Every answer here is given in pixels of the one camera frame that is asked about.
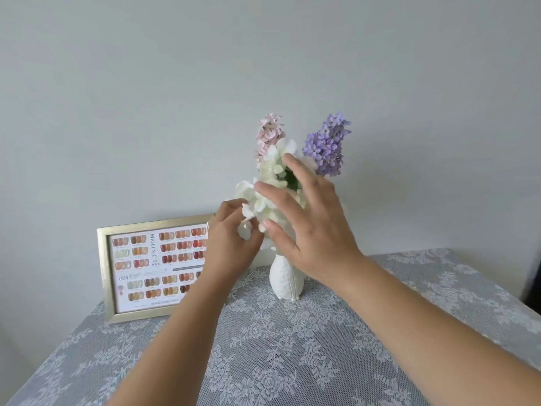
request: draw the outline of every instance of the lilac flower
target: lilac flower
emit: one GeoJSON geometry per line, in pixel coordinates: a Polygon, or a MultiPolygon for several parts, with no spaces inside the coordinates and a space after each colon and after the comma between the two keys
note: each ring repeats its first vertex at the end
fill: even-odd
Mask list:
{"type": "Polygon", "coordinates": [[[351,122],[346,121],[341,112],[330,114],[323,126],[316,133],[308,134],[305,146],[302,149],[304,155],[314,158],[318,164],[318,175],[340,175],[342,167],[342,140],[351,133],[346,129],[351,122]]]}
{"type": "Polygon", "coordinates": [[[282,116],[276,115],[273,113],[267,114],[265,118],[259,120],[259,131],[258,131],[258,150],[256,153],[256,158],[259,164],[267,155],[267,151],[271,145],[276,145],[280,138],[286,136],[285,131],[282,131],[283,124],[280,124],[278,121],[282,116]]]}

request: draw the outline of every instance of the table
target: table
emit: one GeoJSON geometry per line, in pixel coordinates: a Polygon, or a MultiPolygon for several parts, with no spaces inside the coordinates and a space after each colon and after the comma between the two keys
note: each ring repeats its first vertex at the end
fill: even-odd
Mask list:
{"type": "MultiPolygon", "coordinates": [[[[454,252],[372,258],[429,301],[541,369],[541,317],[454,252]]],[[[167,319],[105,324],[103,316],[100,303],[8,406],[104,404],[167,319]]],[[[308,279],[300,300],[279,300],[269,285],[268,267],[258,267],[235,285],[221,313],[198,404],[428,402],[331,290],[308,279]]]]}

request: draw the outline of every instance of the finger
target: finger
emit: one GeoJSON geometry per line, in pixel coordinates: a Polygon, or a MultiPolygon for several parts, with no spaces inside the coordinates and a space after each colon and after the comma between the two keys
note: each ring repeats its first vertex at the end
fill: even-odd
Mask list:
{"type": "Polygon", "coordinates": [[[243,219],[244,215],[242,214],[242,207],[240,207],[234,210],[230,216],[225,218],[223,223],[226,224],[227,227],[231,227],[236,230],[243,219]]]}
{"type": "Polygon", "coordinates": [[[283,160],[287,167],[293,172],[293,175],[295,175],[295,177],[302,184],[302,190],[304,191],[308,201],[314,201],[318,196],[318,176],[291,154],[285,154],[283,156],[283,160]]]}
{"type": "Polygon", "coordinates": [[[276,248],[278,248],[290,262],[295,264],[300,253],[295,241],[273,220],[266,219],[263,221],[263,225],[265,225],[269,237],[274,242],[274,245],[276,245],[276,248]]]}
{"type": "Polygon", "coordinates": [[[305,210],[285,189],[276,188],[262,181],[256,182],[254,188],[261,195],[270,199],[283,212],[296,231],[302,231],[310,225],[305,210]]]}
{"type": "Polygon", "coordinates": [[[232,199],[230,201],[224,201],[218,208],[216,215],[214,216],[214,222],[223,221],[225,218],[231,215],[231,213],[242,206],[242,204],[247,204],[248,201],[243,198],[232,199]]]}
{"type": "Polygon", "coordinates": [[[250,231],[248,244],[250,245],[250,248],[259,250],[263,243],[263,239],[265,238],[265,234],[259,231],[259,222],[257,218],[250,219],[250,224],[252,224],[252,230],[250,231]]]}

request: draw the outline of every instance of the picture frame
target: picture frame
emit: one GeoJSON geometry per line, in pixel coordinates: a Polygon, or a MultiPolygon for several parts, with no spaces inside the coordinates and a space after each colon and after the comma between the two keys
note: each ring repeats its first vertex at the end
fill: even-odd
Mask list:
{"type": "Polygon", "coordinates": [[[171,314],[203,269],[213,216],[98,228],[105,320],[171,314]]]}

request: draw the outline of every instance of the right hand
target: right hand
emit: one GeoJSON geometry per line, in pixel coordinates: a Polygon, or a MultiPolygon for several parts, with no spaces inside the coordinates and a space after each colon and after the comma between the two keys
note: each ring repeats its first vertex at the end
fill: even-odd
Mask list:
{"type": "Polygon", "coordinates": [[[334,185],[312,173],[293,155],[286,154],[283,160],[302,184],[308,207],[302,209],[287,190],[259,181],[256,191],[273,201],[288,218],[296,240],[270,219],[263,224],[276,247],[293,265],[332,288],[340,278],[336,275],[356,266],[364,256],[349,229],[334,185]]]}

